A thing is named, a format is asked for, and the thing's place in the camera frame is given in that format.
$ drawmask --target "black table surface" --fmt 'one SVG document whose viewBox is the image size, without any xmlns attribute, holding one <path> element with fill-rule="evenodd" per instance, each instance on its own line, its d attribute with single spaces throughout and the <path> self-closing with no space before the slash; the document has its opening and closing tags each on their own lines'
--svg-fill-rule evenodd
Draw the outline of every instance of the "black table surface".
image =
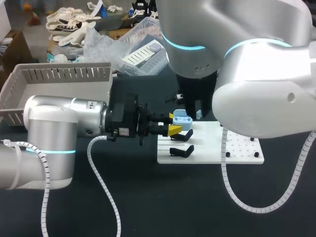
<svg viewBox="0 0 316 237">
<path fill-rule="evenodd" d="M 164 101 L 177 89 L 169 68 L 158 76 L 115 78 L 112 99 L 127 92 L 139 94 L 151 111 L 172 112 Z M 209 115 L 206 120 L 214 120 Z M 262 165 L 228 165 L 236 195 L 245 203 L 263 207 L 278 200 L 291 179 L 307 133 L 260 140 Z M 0 139 L 26 141 L 26 130 L 0 124 Z M 88 163 L 90 139 L 79 139 L 72 183 L 51 191 L 47 210 L 50 237 L 116 236 L 110 202 Z M 253 214 L 229 197 L 220 165 L 157 163 L 157 137 L 118 138 L 97 142 L 92 158 L 118 206 L 124 237 L 315 236 L 316 148 L 308 155 L 298 186 L 288 202 L 275 212 Z M 0 236 L 40 237 L 43 191 L 0 190 Z"/>
</svg>

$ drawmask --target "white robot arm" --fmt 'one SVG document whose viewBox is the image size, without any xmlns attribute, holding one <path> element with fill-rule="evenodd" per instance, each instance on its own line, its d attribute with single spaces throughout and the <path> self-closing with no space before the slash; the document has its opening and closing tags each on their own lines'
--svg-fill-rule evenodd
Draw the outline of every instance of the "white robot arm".
<svg viewBox="0 0 316 237">
<path fill-rule="evenodd" d="M 198 96 L 205 86 L 194 90 L 192 84 L 212 80 L 213 113 L 233 132 L 272 138 L 316 128 L 316 57 L 308 47 L 312 18 L 301 0 L 157 4 L 188 114 L 195 113 L 189 100 L 207 99 Z M 201 105 L 205 116 L 210 108 Z"/>
</svg>

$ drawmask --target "white pegboard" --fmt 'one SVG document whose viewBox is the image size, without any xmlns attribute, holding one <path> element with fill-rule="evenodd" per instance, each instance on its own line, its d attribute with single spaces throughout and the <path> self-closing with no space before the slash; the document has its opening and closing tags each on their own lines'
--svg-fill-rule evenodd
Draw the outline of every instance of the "white pegboard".
<svg viewBox="0 0 316 237">
<path fill-rule="evenodd" d="M 171 140 L 158 136 L 157 161 L 161 164 L 220 164 L 223 128 L 217 121 L 194 121 L 193 135 L 188 142 Z M 194 145 L 194 151 L 188 158 L 172 157 L 170 148 L 187 150 Z M 259 139 L 251 141 L 249 137 L 228 132 L 226 150 L 230 157 L 227 164 L 262 164 L 264 162 Z"/>
</svg>

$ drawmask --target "black screw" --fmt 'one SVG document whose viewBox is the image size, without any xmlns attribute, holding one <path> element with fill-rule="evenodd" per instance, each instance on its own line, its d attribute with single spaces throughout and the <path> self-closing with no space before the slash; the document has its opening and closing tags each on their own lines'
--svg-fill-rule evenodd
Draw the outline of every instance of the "black screw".
<svg viewBox="0 0 316 237">
<path fill-rule="evenodd" d="M 88 135 L 92 135 L 92 134 L 93 134 L 93 132 L 92 132 L 91 130 L 89 130 L 89 129 L 86 130 L 85 132 L 86 132 L 86 134 L 88 134 Z"/>
</svg>

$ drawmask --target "yellow part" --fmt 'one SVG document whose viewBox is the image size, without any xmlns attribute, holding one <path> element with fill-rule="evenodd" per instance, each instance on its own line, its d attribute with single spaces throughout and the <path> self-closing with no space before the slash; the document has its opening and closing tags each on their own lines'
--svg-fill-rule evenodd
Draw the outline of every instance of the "yellow part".
<svg viewBox="0 0 316 237">
<path fill-rule="evenodd" d="M 178 134 L 181 131 L 182 131 L 182 126 L 169 124 L 168 136 L 172 136 L 172 135 Z"/>
</svg>

